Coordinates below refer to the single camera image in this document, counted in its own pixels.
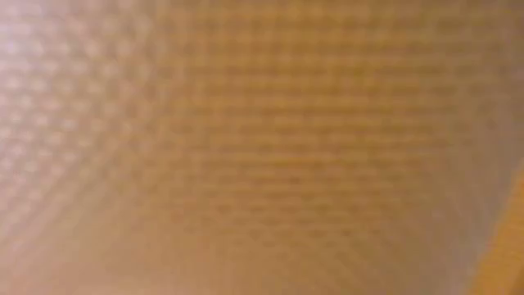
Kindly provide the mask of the beige canvas gardening bag green trim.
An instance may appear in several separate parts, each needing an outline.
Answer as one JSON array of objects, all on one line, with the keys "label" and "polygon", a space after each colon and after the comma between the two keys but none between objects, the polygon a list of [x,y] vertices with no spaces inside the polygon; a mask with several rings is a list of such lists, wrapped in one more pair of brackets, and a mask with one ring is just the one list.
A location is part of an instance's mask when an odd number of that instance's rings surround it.
[{"label": "beige canvas gardening bag green trim", "polygon": [[0,0],[0,295],[510,295],[524,0]]}]

